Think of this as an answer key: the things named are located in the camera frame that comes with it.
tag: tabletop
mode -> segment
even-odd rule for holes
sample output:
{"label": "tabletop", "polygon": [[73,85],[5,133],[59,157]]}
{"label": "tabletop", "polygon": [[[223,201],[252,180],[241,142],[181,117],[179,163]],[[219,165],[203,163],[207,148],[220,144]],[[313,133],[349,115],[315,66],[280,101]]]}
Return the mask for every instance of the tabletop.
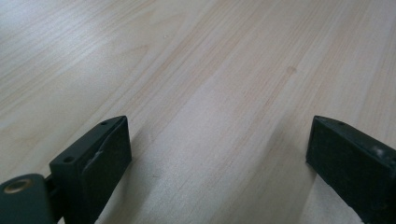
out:
{"label": "tabletop", "polygon": [[312,118],[396,147],[393,0],[0,3],[0,181],[126,115],[97,223],[361,223],[305,163]]}

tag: black plastic part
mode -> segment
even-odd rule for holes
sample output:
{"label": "black plastic part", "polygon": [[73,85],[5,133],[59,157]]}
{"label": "black plastic part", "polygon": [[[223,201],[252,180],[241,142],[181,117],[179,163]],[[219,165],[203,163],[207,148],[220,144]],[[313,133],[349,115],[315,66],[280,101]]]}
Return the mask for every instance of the black plastic part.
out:
{"label": "black plastic part", "polygon": [[344,122],[315,116],[306,161],[365,223],[396,223],[396,151]]}
{"label": "black plastic part", "polygon": [[91,224],[131,162],[125,116],[96,125],[56,157],[52,174],[21,175],[0,185],[0,224]]}
{"label": "black plastic part", "polygon": [[69,205],[65,222],[94,223],[131,160],[126,117],[103,121],[56,157],[49,167]]}
{"label": "black plastic part", "polygon": [[54,223],[42,175],[21,175],[0,186],[0,223]]}

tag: black clamp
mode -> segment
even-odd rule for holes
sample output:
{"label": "black clamp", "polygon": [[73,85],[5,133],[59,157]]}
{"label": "black clamp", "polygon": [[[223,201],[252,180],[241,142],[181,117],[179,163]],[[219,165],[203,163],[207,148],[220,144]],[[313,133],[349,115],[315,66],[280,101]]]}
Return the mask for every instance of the black clamp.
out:
{"label": "black clamp", "polygon": [[94,223],[131,160],[127,118],[105,120],[51,161],[47,178],[3,183],[0,223]]}

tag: black plastic bracket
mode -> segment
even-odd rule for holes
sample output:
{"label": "black plastic bracket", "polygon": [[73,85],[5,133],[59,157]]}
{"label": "black plastic bracket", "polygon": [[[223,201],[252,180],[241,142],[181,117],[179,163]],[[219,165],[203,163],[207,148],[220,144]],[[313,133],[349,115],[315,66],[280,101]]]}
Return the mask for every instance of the black plastic bracket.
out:
{"label": "black plastic bracket", "polygon": [[51,175],[22,175],[0,186],[0,223],[91,224],[132,160],[125,116],[93,127],[50,164]]}
{"label": "black plastic bracket", "polygon": [[315,116],[306,161],[365,223],[396,223],[396,151],[344,122]]}

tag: screw hole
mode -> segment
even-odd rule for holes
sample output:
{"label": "screw hole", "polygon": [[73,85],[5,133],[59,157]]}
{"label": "screw hole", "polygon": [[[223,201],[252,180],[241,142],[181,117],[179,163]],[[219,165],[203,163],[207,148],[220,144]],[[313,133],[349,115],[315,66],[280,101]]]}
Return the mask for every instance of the screw hole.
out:
{"label": "screw hole", "polygon": [[32,184],[33,181],[31,179],[20,179],[6,186],[6,188],[4,189],[4,193],[7,194],[18,193],[20,191],[23,191],[24,189],[29,188]]}
{"label": "screw hole", "polygon": [[74,157],[66,157],[64,158],[64,162],[69,163],[74,160]]}

